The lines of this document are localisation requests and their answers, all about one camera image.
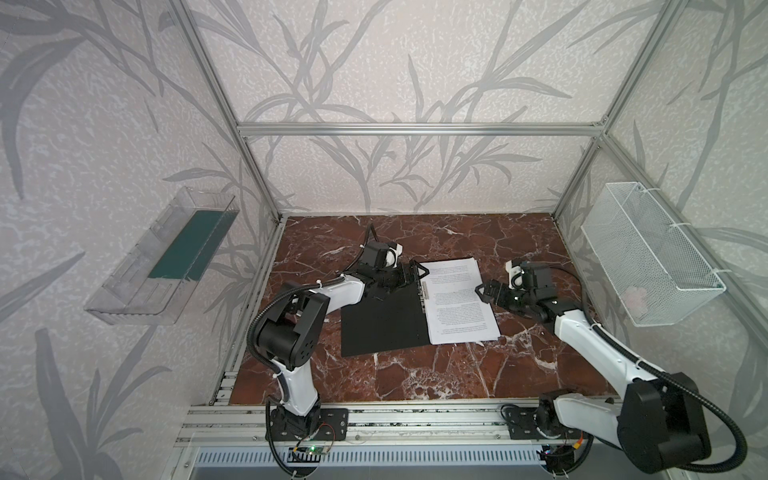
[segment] document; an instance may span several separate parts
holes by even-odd
[[[499,337],[491,306],[475,293],[482,283],[477,260],[425,262],[429,275],[422,279],[422,295],[429,342],[482,342]]]

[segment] vent grille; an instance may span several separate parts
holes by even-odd
[[[278,447],[287,465],[311,466],[291,462],[290,447]],[[338,445],[318,462],[328,467],[411,466],[411,465],[541,465],[538,445]],[[301,459],[309,459],[303,454]],[[274,466],[267,447],[205,447],[200,449],[196,467]]]

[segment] black clipboard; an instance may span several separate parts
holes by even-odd
[[[467,258],[471,257],[450,258],[445,261]],[[419,279],[390,293],[386,301],[366,297],[354,305],[343,306],[341,308],[341,356],[365,355],[431,345],[420,288],[421,280]]]

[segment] green mat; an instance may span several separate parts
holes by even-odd
[[[237,212],[198,210],[155,264],[149,278],[200,281]]]

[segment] leaf pattern wallpaper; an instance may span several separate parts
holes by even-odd
[[[592,122],[662,2],[189,4],[241,122]],[[551,211],[587,142],[332,136],[250,146],[282,210],[368,214]]]
[[[689,2],[610,132],[763,307],[768,305],[767,10],[764,0]],[[692,376],[747,435],[745,464],[718,478],[763,478],[765,347],[750,338],[722,299],[675,326],[635,327],[581,233],[605,182],[626,180],[609,155],[598,155],[560,219],[566,244],[613,331],[641,355]],[[716,419],[707,421],[715,456],[727,457],[730,433]]]
[[[0,478],[156,478],[274,231],[164,2],[0,1]],[[83,310],[182,186],[241,212],[173,326]]]

